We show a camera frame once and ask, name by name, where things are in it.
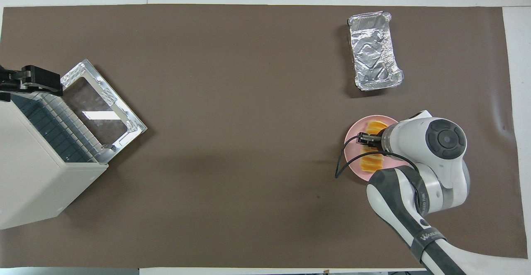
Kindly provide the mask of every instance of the brown paper backdrop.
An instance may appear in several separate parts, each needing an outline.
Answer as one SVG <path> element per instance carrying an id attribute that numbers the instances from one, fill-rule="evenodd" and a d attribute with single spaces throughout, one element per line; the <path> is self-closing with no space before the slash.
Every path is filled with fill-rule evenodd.
<path id="1" fill-rule="evenodd" d="M 405 79 L 361 93 L 346 20 L 377 10 Z M 5 67 L 85 58 L 149 129 L 57 218 L 0 231 L 1 267 L 419 267 L 364 183 L 333 173 L 353 122 L 421 109 L 463 127 L 472 178 L 427 220 L 465 250 L 527 257 L 500 8 L 4 10 Z"/>

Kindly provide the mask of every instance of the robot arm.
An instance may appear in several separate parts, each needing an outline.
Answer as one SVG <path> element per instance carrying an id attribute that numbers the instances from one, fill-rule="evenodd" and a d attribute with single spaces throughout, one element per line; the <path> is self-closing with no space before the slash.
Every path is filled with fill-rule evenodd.
<path id="1" fill-rule="evenodd" d="M 436 275 L 529 271 L 527 260 L 458 249 L 424 219 L 428 213 L 461 205 L 468 195 L 466 137 L 459 126 L 422 111 L 391 125 L 379 137 L 380 150 L 409 158 L 419 171 L 408 166 L 378 170 L 368 182 L 368 200 L 421 264 Z"/>
<path id="2" fill-rule="evenodd" d="M 436 241 L 445 237 L 417 212 L 410 167 L 381 169 L 367 185 L 370 206 L 410 248 L 413 256 L 434 274 L 466 274 Z"/>
<path id="3" fill-rule="evenodd" d="M 410 167 L 381 169 L 372 175 L 367 196 L 372 209 L 402 238 L 413 256 L 435 275 L 525 274 L 528 260 L 484 256 L 454 247 L 417 212 Z"/>

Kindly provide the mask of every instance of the orange food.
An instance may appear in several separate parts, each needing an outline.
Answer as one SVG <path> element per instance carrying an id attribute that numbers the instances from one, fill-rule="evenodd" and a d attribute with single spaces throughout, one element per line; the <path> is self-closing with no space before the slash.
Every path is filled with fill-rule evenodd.
<path id="1" fill-rule="evenodd" d="M 367 127 L 365 129 L 365 132 L 370 135 L 376 135 L 383 129 L 387 128 L 387 124 L 384 124 L 380 120 L 370 120 L 367 123 Z M 363 146 L 361 154 L 365 154 L 368 152 L 374 152 L 377 149 L 375 148 L 369 148 L 368 146 Z M 368 155 L 363 156 L 360 158 L 360 167 L 363 171 L 368 171 L 370 173 L 373 173 L 374 171 L 377 171 L 379 169 L 383 168 L 383 155 L 381 154 L 374 154 L 374 155 Z"/>

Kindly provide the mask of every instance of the foil container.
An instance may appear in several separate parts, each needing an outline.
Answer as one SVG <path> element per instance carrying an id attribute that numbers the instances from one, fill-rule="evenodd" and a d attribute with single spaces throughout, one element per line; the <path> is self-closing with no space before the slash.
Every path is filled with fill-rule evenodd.
<path id="1" fill-rule="evenodd" d="M 393 53 L 389 21 L 388 12 L 368 12 L 348 19 L 355 82 L 360 90 L 392 88 L 404 80 Z"/>

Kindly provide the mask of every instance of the black cable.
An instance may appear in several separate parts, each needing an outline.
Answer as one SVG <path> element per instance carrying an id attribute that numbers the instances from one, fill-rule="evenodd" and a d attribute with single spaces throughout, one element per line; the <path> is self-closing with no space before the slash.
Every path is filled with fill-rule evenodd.
<path id="1" fill-rule="evenodd" d="M 360 137 L 361 135 L 356 135 L 355 137 L 351 137 L 349 140 L 347 140 L 345 142 L 345 145 L 343 146 L 343 149 L 341 150 L 341 154 L 339 155 L 339 158 L 337 160 L 337 166 L 336 166 L 336 173 L 334 174 L 334 177 L 338 178 L 341 173 L 343 173 L 343 171 L 354 161 L 356 161 L 357 159 L 359 158 L 362 158 L 364 156 L 368 156 L 368 155 L 373 155 L 373 154 L 382 154 L 382 155 L 387 155 L 387 156 L 395 156 L 397 158 L 400 158 L 404 161 L 406 161 L 409 165 L 411 165 L 413 167 L 413 169 L 415 169 L 415 171 L 417 173 L 420 174 L 419 172 L 419 168 L 417 168 L 417 165 L 415 165 L 413 163 L 413 161 L 409 160 L 408 158 L 404 157 L 404 156 L 401 156 L 399 154 L 395 154 L 395 153 L 391 153 L 391 152 L 386 152 L 386 151 L 374 151 L 374 152 L 368 152 L 368 153 L 364 153 L 364 154 L 361 154 L 361 155 L 358 155 L 358 156 L 355 156 L 354 158 L 352 158 L 351 160 L 349 160 L 349 162 L 347 162 L 347 164 L 343 165 L 343 167 L 341 168 L 341 170 L 339 171 L 338 173 L 338 168 L 339 168 L 339 162 L 341 161 L 341 157 L 343 156 L 343 152 L 345 152 L 345 148 L 347 148 L 347 144 L 350 142 L 350 141 L 353 141 L 354 139 Z M 419 191 L 417 190 L 417 186 L 415 186 L 410 178 L 406 177 L 408 182 L 411 184 L 413 190 L 415 190 L 415 202 L 416 202 L 416 205 L 417 205 L 417 208 L 419 207 L 419 203 L 420 203 L 420 197 L 419 197 Z"/>
<path id="2" fill-rule="evenodd" d="M 386 151 L 374 151 L 374 152 L 368 152 L 368 153 L 364 153 L 364 154 L 361 154 L 361 155 L 358 155 L 358 156 L 355 156 L 354 158 L 352 158 L 351 160 L 349 160 L 349 162 L 347 162 L 347 164 L 343 165 L 343 167 L 341 168 L 341 170 L 339 171 L 339 173 L 336 171 L 336 174 L 335 174 L 335 177 L 338 178 L 341 173 L 343 173 L 343 171 L 345 170 L 345 168 L 347 168 L 352 162 L 358 160 L 359 158 L 362 158 L 364 156 L 368 156 L 368 155 L 374 155 L 374 154 L 382 154 L 382 155 L 387 155 L 387 156 L 395 156 L 397 158 L 400 158 L 404 161 L 406 161 L 407 163 L 409 163 L 409 165 L 411 165 L 413 167 L 413 169 L 415 169 L 416 172 L 419 172 L 419 168 L 417 168 L 417 165 L 415 165 L 411 160 L 409 160 L 408 158 L 402 156 L 402 155 L 399 155 L 399 154 L 395 154 L 395 153 L 391 153 L 391 152 L 386 152 Z"/>
<path id="3" fill-rule="evenodd" d="M 353 141 L 354 139 L 356 138 L 360 138 L 362 137 L 362 135 L 356 135 L 354 137 L 351 137 L 349 138 L 347 141 L 345 141 L 345 144 L 343 145 L 343 149 L 341 150 L 341 153 L 339 154 L 339 158 L 337 158 L 337 165 L 336 165 L 336 171 L 335 171 L 335 175 L 337 175 L 337 171 L 339 169 L 339 163 L 341 162 L 341 158 L 343 157 L 343 154 L 345 153 L 345 149 L 347 148 L 347 144 L 350 142 L 350 141 Z"/>

